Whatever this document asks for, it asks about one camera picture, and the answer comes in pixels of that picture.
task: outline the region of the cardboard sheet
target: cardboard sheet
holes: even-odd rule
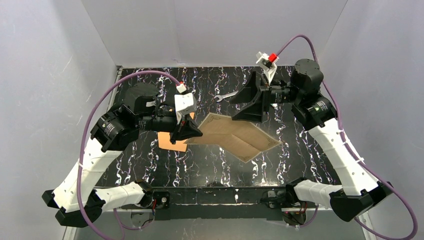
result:
[[[195,118],[195,113],[190,113],[190,116],[192,119]],[[187,144],[184,142],[186,140],[182,141],[176,141],[175,144],[172,144],[170,141],[170,133],[169,132],[163,132],[160,131],[157,133],[157,140],[159,142],[159,148],[166,149],[166,150],[172,150],[172,151],[179,151],[179,152],[185,152],[187,151]]]
[[[186,144],[219,145],[244,163],[281,144],[251,122],[233,121],[230,116],[216,113],[209,113],[199,129],[203,136],[192,137]]]

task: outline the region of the wrench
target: wrench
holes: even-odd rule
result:
[[[222,100],[224,100],[226,98],[229,98],[229,97],[232,97],[232,96],[236,95],[238,92],[239,91],[234,91],[234,92],[227,93],[227,94],[224,94],[224,95],[216,95],[213,98],[216,99],[216,102],[217,103],[219,103],[219,102],[221,102]]]

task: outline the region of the cable tie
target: cable tie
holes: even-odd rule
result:
[[[84,165],[82,165],[80,163],[80,161],[77,161],[76,163],[78,164],[78,166],[80,166],[82,168],[83,171],[88,171],[90,173],[104,173],[105,172],[105,171],[93,171],[93,170],[89,170],[89,169],[85,168]]]
[[[364,162],[364,158],[361,157],[361,158],[359,158],[358,160],[355,161],[355,163],[359,163],[359,162]]]
[[[345,144],[350,144],[350,143],[351,143],[351,140],[346,139],[346,141],[344,141],[344,142],[343,142],[343,145],[345,145]]]

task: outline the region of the orange paper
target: orange paper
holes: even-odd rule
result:
[[[192,119],[195,118],[195,113],[190,113],[190,116]],[[166,150],[172,150],[172,151],[179,151],[179,152],[185,152],[187,151],[187,144],[184,142],[186,140],[182,141],[176,141],[175,144],[172,144],[170,141],[171,135],[169,132],[163,132],[160,131],[157,133],[157,140],[159,141],[159,148],[166,149]]]

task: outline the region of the white corner wall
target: white corner wall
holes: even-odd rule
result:
[[[0,239],[62,239],[41,195],[75,164],[115,64],[79,0],[0,1],[0,56]]]
[[[415,210],[417,240],[424,239],[423,13],[419,0],[350,0],[319,58],[352,143]],[[369,215],[386,236],[412,230],[394,195]]]
[[[82,0],[110,56],[124,67],[254,66],[306,34],[321,54],[347,0]],[[278,65],[311,58],[304,40]]]

